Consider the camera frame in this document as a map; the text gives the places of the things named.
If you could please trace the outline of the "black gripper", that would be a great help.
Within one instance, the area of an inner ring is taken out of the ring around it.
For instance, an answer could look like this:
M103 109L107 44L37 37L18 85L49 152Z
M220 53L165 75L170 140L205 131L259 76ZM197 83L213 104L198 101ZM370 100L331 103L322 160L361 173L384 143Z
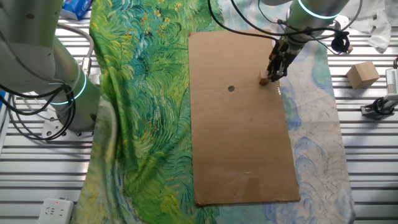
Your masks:
M296 45L279 39L272 50L272 57L269 60L267 67L267 78L269 80L280 80L287 76L287 68L294 61L299 54L299 49Z

